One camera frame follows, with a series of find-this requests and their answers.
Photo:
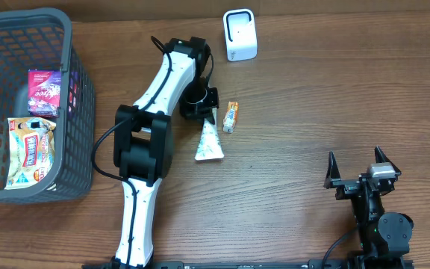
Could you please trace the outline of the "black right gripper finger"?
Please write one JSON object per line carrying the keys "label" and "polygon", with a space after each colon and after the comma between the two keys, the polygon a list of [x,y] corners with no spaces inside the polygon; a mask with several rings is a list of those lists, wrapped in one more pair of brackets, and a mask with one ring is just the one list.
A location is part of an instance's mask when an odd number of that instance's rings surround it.
{"label": "black right gripper finger", "polygon": [[328,156],[328,169],[325,176],[324,188],[335,188],[337,182],[341,180],[334,152],[330,151]]}
{"label": "black right gripper finger", "polygon": [[380,146],[375,147],[374,153],[377,163],[389,163],[397,176],[402,175],[401,170],[384,154]]}

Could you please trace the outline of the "small orange candy pack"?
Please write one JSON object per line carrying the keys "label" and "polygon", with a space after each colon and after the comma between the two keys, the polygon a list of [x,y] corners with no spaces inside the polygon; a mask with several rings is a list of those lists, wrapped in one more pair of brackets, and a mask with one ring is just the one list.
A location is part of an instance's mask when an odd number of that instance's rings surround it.
{"label": "small orange candy pack", "polygon": [[223,120],[223,131],[232,133],[237,124],[238,102],[229,102],[227,111]]}

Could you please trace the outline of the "white cream tube gold cap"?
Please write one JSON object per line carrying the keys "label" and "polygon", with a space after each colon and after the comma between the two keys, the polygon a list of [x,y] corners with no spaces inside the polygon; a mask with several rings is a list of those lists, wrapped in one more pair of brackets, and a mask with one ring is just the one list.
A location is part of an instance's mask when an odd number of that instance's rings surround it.
{"label": "white cream tube gold cap", "polygon": [[199,145],[196,150],[196,161],[210,161],[224,158],[216,125],[205,119]]}

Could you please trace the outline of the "red purple tissue pack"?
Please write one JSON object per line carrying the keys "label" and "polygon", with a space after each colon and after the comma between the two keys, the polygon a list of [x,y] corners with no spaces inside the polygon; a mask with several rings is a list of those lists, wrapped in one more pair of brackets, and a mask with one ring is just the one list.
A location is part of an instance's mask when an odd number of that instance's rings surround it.
{"label": "red purple tissue pack", "polygon": [[61,72],[28,71],[28,112],[37,117],[59,117]]}

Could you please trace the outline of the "cream snack bag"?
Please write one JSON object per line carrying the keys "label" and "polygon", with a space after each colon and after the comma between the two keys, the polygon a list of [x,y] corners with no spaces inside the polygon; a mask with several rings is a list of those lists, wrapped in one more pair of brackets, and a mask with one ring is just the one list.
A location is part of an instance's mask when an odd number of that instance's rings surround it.
{"label": "cream snack bag", "polygon": [[42,117],[7,119],[9,155],[5,190],[29,188],[49,173],[55,158],[56,124]]}

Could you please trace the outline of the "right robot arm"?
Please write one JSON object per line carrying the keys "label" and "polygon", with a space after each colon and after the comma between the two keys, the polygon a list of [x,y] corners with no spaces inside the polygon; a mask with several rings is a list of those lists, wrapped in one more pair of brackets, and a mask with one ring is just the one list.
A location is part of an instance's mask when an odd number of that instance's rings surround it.
{"label": "right robot arm", "polygon": [[[328,156],[328,169],[324,188],[334,188],[337,200],[350,200],[356,227],[337,239],[322,258],[321,268],[412,268],[412,261],[405,261],[414,228],[413,220],[406,214],[386,212],[381,197],[395,190],[401,170],[384,154],[380,147],[374,149],[376,162],[357,179],[342,179],[333,152]],[[360,239],[360,251],[348,254],[336,262],[329,257],[336,246],[354,233]]]}

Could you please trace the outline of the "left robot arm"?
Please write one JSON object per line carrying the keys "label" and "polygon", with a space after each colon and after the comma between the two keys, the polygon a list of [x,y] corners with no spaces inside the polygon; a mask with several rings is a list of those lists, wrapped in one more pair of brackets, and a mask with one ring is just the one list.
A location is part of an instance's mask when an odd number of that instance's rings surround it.
{"label": "left robot arm", "polygon": [[206,40],[153,39],[163,62],[148,90],[133,105],[116,111],[113,162],[124,191],[121,240],[115,260],[121,268],[148,268],[154,246],[152,227],[158,189],[174,155],[172,113],[186,120],[215,123],[217,89],[205,75],[212,59]]}

